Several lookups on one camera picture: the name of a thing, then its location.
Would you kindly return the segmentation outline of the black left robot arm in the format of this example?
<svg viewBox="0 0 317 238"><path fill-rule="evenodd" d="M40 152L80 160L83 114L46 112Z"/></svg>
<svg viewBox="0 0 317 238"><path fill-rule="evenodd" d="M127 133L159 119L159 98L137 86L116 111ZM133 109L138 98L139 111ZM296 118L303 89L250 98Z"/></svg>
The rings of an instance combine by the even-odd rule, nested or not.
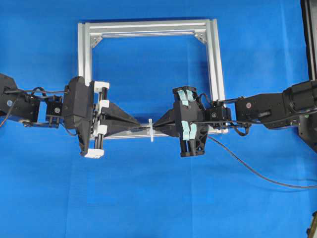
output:
<svg viewBox="0 0 317 238"><path fill-rule="evenodd" d="M0 115L24 127L75 130L81 156L100 158L103 140L119 132L139 129L139 122L107 99L109 83L74 77L63 91L48 92L42 87L22 90L13 78L0 76Z"/></svg>

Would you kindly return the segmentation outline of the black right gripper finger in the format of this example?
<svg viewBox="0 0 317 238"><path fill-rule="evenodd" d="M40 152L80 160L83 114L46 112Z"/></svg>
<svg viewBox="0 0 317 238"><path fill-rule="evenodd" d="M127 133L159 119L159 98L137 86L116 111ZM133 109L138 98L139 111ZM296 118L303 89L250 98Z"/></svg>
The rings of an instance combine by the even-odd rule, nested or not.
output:
<svg viewBox="0 0 317 238"><path fill-rule="evenodd" d="M155 131L159 131L171 137L180 137L175 125L154 126Z"/></svg>
<svg viewBox="0 0 317 238"><path fill-rule="evenodd" d="M175 123L174 109L168 110L159 120L157 120L153 126L166 126Z"/></svg>

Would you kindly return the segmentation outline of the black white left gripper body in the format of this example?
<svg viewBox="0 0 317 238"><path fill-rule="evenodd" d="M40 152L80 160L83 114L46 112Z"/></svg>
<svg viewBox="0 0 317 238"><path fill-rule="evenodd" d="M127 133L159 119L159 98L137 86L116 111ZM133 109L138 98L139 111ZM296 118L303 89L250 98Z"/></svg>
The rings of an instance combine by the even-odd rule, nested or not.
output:
<svg viewBox="0 0 317 238"><path fill-rule="evenodd" d="M108 89L108 82L91 81L86 85L81 76L71 79L65 87L62 107L64 127L76 130L81 155L86 158L100 158L105 153L103 139L108 126L102 109L109 108Z"/></svg>

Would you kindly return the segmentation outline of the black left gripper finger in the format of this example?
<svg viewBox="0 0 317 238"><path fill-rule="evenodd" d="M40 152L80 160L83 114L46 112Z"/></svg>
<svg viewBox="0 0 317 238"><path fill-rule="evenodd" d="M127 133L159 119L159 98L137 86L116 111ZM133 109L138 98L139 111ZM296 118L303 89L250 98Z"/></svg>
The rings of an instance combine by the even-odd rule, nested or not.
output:
<svg viewBox="0 0 317 238"><path fill-rule="evenodd" d="M115 103L109 103L109 106L102 107L101 113L105 114L107 118L140 125L140 123L131 115L126 113L123 109L117 106Z"/></svg>
<svg viewBox="0 0 317 238"><path fill-rule="evenodd" d="M132 124L132 125L113 125L109 124L107 126L107 133L104 135L104 138L109 137L111 135L114 135L116 133L120 133L123 131L128 131L132 130L135 128L139 128L141 125L140 124Z"/></svg>

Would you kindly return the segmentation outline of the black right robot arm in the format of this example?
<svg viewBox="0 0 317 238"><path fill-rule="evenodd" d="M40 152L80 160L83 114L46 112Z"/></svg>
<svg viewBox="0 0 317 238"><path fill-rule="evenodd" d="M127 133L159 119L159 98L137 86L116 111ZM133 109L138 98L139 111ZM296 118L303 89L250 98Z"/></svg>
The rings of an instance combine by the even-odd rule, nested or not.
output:
<svg viewBox="0 0 317 238"><path fill-rule="evenodd" d="M208 130L233 129L240 136L262 124L268 129L297 127L299 136L317 149L317 83L295 84L281 93L257 94L231 100L208 100L204 106L195 87L174 88L173 108L153 125L154 130L180 141L182 157L205 154Z"/></svg>

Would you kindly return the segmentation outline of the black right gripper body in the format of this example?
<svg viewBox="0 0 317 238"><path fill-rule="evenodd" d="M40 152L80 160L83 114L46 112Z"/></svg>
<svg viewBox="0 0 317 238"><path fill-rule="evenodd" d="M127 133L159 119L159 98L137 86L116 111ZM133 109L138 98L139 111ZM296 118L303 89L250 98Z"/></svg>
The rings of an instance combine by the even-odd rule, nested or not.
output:
<svg viewBox="0 0 317 238"><path fill-rule="evenodd" d="M179 134L181 157L205 154L207 125L203 124L205 111L194 87L183 86L173 90L176 132Z"/></svg>

